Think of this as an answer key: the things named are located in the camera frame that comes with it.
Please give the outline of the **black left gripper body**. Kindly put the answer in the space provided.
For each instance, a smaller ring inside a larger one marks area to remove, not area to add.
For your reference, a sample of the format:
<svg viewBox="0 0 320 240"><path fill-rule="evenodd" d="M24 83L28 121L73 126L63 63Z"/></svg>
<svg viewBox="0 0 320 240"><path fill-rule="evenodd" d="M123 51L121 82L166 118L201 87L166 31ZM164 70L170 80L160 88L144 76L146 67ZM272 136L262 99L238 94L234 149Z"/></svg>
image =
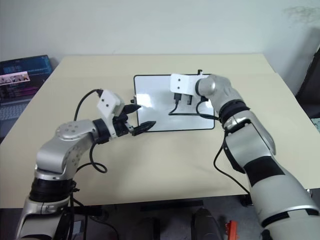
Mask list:
<svg viewBox="0 0 320 240"><path fill-rule="evenodd" d="M121 112L119 116L114 116L112 124L117 137L122 137L134 131L134 127L128 123L128 116Z"/></svg>

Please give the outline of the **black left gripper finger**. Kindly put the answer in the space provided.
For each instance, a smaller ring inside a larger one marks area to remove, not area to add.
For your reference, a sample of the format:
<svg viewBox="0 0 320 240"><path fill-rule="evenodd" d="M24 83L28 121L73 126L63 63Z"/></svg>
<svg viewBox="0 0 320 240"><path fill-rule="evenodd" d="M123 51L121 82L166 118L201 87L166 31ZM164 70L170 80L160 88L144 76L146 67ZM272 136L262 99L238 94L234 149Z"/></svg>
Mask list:
<svg viewBox="0 0 320 240"><path fill-rule="evenodd" d="M136 112L140 108L141 108L141 106L138 104L126 104L126 105L124 105L122 112L124 114L131 114L131 113Z"/></svg>
<svg viewBox="0 0 320 240"><path fill-rule="evenodd" d="M141 123L139 126L133 128L131 132L132 136L138 136L140 134L146 133L149 129L151 129L156 124L156 121L146 121Z"/></svg>

